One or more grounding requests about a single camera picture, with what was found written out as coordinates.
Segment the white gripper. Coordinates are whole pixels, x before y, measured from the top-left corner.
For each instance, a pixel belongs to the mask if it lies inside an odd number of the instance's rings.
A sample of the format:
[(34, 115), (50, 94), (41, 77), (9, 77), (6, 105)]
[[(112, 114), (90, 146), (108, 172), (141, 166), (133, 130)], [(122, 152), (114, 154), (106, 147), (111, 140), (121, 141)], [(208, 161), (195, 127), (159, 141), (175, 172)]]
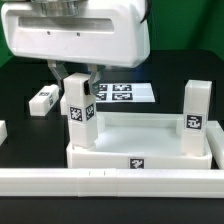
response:
[(47, 59), (61, 90), (68, 76), (62, 61), (88, 64), (84, 93), (97, 95), (104, 65), (133, 68), (149, 56), (146, 0), (73, 1), (73, 12), (45, 11), (33, 0), (4, 3), (6, 43), (16, 56)]

